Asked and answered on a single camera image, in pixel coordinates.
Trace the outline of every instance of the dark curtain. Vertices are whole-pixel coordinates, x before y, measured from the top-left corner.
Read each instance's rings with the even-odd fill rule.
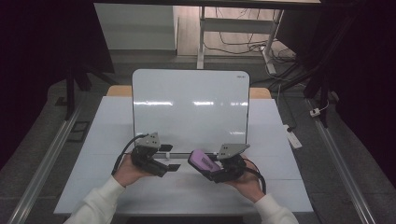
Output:
[[[6,0],[0,6],[1,157],[7,162],[73,65],[113,72],[93,3]]]
[[[367,1],[331,69],[331,88],[339,95],[337,112],[369,149],[396,186],[396,7]]]

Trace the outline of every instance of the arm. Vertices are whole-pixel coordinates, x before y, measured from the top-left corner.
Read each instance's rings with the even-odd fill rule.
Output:
[[[254,165],[247,161],[247,167],[255,169]],[[298,223],[294,214],[287,208],[281,207],[274,198],[265,195],[260,187],[259,179],[245,172],[239,179],[226,184],[236,188],[244,197],[251,200],[262,218],[262,224],[296,224]]]
[[[117,199],[125,188],[148,175],[132,164],[131,154],[126,154],[114,176],[101,188],[91,190],[65,224],[110,223],[117,209]]]

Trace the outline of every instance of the hand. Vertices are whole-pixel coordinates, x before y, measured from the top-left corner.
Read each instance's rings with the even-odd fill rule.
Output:
[[[247,164],[247,168],[256,170],[256,167],[253,165],[253,163],[250,161],[245,162]],[[254,203],[265,196],[260,187],[259,178],[249,172],[245,172],[238,179],[225,182],[225,184],[233,186],[239,191],[239,193]]]
[[[136,180],[144,176],[151,176],[151,174],[139,169],[132,164],[132,156],[130,153],[125,154],[119,169],[113,175],[123,187],[132,185]]]

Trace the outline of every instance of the white sleeve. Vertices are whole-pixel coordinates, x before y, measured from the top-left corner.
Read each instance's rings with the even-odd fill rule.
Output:
[[[65,224],[110,223],[117,199],[124,191],[125,188],[111,176],[101,188],[91,190]]]
[[[298,224],[294,214],[289,209],[279,206],[270,194],[262,197],[254,206],[262,218],[262,224]]]

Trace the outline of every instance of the purple object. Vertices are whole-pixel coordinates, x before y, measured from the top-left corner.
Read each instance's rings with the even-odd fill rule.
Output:
[[[191,153],[189,157],[189,164],[191,164],[198,171],[215,172],[221,169],[215,162],[210,160],[210,158],[206,156],[206,154],[201,149],[195,149]]]

